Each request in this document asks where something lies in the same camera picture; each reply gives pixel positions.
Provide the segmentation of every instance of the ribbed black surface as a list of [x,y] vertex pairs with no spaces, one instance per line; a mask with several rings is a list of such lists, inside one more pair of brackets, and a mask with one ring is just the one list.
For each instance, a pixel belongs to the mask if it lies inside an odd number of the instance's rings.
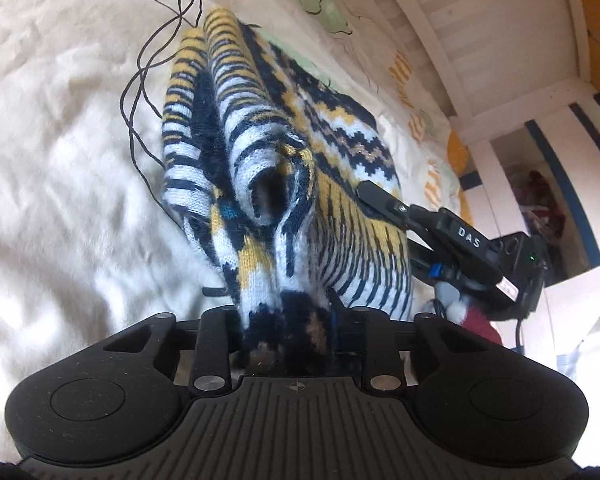
[[563,479],[561,459],[531,468],[475,465],[426,439],[400,401],[361,393],[350,378],[245,378],[236,392],[193,404],[144,455],[99,468],[28,459],[40,480]]

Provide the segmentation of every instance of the striped sweater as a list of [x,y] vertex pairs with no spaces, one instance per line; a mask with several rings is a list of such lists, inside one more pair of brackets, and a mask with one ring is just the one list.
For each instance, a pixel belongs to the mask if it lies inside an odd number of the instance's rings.
[[228,10],[185,34],[162,140],[164,201],[224,276],[260,371],[320,365],[330,287],[410,317],[406,236],[355,195],[363,180],[399,195],[373,116]]

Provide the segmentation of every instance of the wrinkled white fabric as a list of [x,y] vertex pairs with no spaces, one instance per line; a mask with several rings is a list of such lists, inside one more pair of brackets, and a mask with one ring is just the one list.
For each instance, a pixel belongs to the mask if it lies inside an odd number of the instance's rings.
[[[162,1],[176,8],[176,0]],[[333,61],[323,31],[309,35],[310,17],[293,10],[295,0],[274,1],[218,3],[247,22],[261,17],[270,32],[305,47],[375,113],[406,202],[423,203],[432,152],[404,135],[400,114],[360,87],[364,76],[350,76],[354,63]],[[187,17],[195,20],[196,11],[197,4]],[[287,24],[294,12],[297,37]],[[21,379],[156,312],[195,318],[223,302],[202,297],[202,285],[221,279],[152,202],[119,112],[142,44],[171,17],[151,0],[0,0],[0,460],[18,459],[2,411]],[[168,63],[155,68],[146,82],[158,109],[169,72]],[[160,153],[160,118],[143,104],[134,124]],[[162,170],[137,144],[136,153],[159,194]],[[453,185],[445,184],[444,205],[457,210]]]

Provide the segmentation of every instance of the bed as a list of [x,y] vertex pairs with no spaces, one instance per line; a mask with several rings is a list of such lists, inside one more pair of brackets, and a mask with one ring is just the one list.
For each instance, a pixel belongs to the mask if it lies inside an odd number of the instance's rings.
[[470,220],[456,177],[466,149],[371,10],[341,0],[0,0],[0,460],[18,459],[2,411],[22,378],[156,312],[197,318],[225,301],[202,295],[220,276],[154,200],[162,170],[149,153],[161,151],[170,64],[140,70],[214,6],[257,24],[375,116],[405,202]]

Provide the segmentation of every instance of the white label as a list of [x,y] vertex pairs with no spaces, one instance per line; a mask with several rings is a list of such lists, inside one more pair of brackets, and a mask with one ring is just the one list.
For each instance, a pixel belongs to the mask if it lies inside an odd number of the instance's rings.
[[511,283],[507,278],[503,278],[500,283],[496,285],[502,292],[504,292],[511,301],[516,301],[518,297],[518,288]]

